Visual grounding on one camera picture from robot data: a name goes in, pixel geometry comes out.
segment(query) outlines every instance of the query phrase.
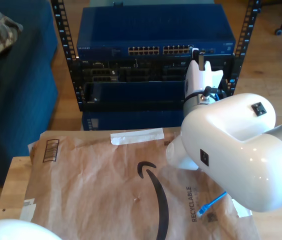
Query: wooden table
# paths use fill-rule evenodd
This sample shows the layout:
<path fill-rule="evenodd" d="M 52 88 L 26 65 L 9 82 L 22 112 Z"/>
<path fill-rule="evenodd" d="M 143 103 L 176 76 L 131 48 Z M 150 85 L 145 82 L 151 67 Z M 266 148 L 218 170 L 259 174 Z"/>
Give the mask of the wooden table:
<path fill-rule="evenodd" d="M 109 132 L 99 132 L 98 137 Z M 0 219 L 19 219 L 31 173 L 30 157 L 14 157 L 0 197 Z M 273 212 L 253 212 L 262 240 L 282 240 L 282 208 Z"/>

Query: wooden floor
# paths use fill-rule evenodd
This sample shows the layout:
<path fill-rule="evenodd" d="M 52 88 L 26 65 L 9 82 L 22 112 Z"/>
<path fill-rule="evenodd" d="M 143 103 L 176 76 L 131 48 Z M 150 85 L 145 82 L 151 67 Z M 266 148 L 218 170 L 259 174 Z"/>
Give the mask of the wooden floor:
<path fill-rule="evenodd" d="M 64 0 L 64 2 L 73 43 L 76 45 L 82 8 L 88 7 L 89 1 Z M 218 0 L 215 2 L 223 4 L 232 31 L 238 37 L 247 1 Z M 282 36 L 275 36 L 274 30 L 280 26 L 281 22 L 282 5 L 266 6 L 262 9 L 262 13 L 257 17 L 251 43 L 235 90 L 236 94 L 256 93 L 269 99 L 275 108 L 278 125 L 282 124 Z M 59 97 L 49 129 L 80 130 L 82 114 L 77 105 L 60 43 L 51 66 Z"/>

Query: white tape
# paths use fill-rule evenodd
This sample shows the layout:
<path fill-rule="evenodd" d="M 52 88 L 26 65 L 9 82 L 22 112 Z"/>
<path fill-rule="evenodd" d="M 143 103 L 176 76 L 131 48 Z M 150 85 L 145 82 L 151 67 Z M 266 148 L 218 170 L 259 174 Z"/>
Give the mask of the white tape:
<path fill-rule="evenodd" d="M 34 201 L 34 198 L 24 200 L 20 220 L 31 222 L 37 206 L 36 204 L 33 204 Z"/>
<path fill-rule="evenodd" d="M 233 202 L 233 205 L 236 209 L 236 212 L 239 218 L 248 217 L 252 215 L 251 210 L 245 208 L 240 203 L 238 203 L 236 200 L 232 199 L 232 202 Z"/>
<path fill-rule="evenodd" d="M 163 128 L 155 128 L 141 131 L 129 131 L 111 134 L 113 145 L 135 144 L 152 140 L 164 139 Z"/>

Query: barcode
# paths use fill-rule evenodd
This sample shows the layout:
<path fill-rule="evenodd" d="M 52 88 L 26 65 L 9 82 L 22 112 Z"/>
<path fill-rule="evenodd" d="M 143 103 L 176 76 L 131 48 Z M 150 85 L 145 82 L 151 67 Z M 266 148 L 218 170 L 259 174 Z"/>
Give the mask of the barcode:
<path fill-rule="evenodd" d="M 57 161 L 59 141 L 59 139 L 50 139 L 46 141 L 43 163 Z"/>
<path fill-rule="evenodd" d="M 212 223 L 218 221 L 217 215 L 215 212 L 209 212 L 206 214 L 207 216 L 207 222 Z"/>

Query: blue ethernet cable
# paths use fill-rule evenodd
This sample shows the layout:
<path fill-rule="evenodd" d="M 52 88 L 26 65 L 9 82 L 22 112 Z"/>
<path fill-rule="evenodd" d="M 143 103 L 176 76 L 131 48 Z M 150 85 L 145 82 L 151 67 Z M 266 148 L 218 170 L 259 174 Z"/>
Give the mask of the blue ethernet cable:
<path fill-rule="evenodd" d="M 212 202 L 203 205 L 200 210 L 196 213 L 196 215 L 200 218 L 203 214 L 205 214 L 205 212 L 213 205 L 215 204 L 217 201 L 219 201 L 221 198 L 223 198 L 225 195 L 227 195 L 227 192 L 225 191 L 224 193 L 222 193 L 220 196 L 218 196 L 216 199 L 214 199 Z"/>

